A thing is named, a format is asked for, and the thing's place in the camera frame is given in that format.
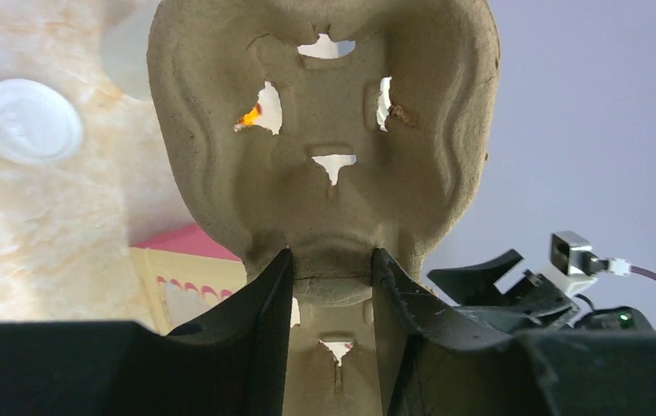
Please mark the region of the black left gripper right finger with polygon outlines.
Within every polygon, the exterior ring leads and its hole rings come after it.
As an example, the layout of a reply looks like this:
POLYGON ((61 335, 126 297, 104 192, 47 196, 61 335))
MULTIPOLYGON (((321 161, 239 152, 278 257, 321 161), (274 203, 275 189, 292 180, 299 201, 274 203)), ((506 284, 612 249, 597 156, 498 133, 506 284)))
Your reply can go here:
POLYGON ((656 415, 656 331, 505 334, 372 259, 385 415, 656 415))

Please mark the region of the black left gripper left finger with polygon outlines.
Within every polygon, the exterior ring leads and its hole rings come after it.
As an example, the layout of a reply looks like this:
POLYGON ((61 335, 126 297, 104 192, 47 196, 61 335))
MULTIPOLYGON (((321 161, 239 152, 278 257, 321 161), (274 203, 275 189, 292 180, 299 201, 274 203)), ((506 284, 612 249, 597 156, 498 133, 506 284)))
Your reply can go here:
POLYGON ((0 415, 278 415, 293 257, 158 335, 136 322, 0 323, 0 415))

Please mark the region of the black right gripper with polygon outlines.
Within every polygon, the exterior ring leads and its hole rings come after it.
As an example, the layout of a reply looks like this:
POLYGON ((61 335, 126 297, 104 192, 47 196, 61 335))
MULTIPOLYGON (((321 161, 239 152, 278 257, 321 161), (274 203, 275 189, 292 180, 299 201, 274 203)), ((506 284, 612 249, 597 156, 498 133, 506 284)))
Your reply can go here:
POLYGON ((457 304, 455 310, 500 332, 567 328, 580 307, 546 276, 525 270, 509 290, 496 286, 522 260, 508 250, 485 263, 431 270, 428 278, 457 304))

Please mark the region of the paper cakes gift bag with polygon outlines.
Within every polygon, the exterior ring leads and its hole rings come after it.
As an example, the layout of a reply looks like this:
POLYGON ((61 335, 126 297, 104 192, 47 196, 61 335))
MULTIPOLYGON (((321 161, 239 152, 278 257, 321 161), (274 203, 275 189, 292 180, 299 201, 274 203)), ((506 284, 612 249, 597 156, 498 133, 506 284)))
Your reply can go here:
POLYGON ((137 243, 129 255, 146 292, 153 327, 161 334, 217 306, 246 284, 240 259, 197 224, 137 243))

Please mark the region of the brown pulp cup carrier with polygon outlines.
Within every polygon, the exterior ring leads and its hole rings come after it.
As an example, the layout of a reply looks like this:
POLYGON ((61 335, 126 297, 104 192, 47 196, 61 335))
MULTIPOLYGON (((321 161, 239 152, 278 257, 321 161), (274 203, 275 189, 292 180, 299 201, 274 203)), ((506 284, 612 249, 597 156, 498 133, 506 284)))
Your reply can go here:
POLYGON ((499 76, 489 4, 163 1, 146 58, 195 221, 249 280, 293 254, 284 413, 380 414, 371 257, 418 278, 475 197, 499 76))

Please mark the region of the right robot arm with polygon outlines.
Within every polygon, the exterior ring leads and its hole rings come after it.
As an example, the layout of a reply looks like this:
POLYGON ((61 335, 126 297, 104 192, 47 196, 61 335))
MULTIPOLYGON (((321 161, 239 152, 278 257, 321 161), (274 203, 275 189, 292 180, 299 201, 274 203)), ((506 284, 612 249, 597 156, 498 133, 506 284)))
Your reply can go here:
POLYGON ((595 276, 567 276, 551 265, 525 270, 510 289, 497 281, 523 257, 508 250, 485 263, 431 270, 428 279, 451 298, 456 310, 505 334, 528 329, 650 330, 651 323, 635 308, 597 309, 581 293, 595 276))

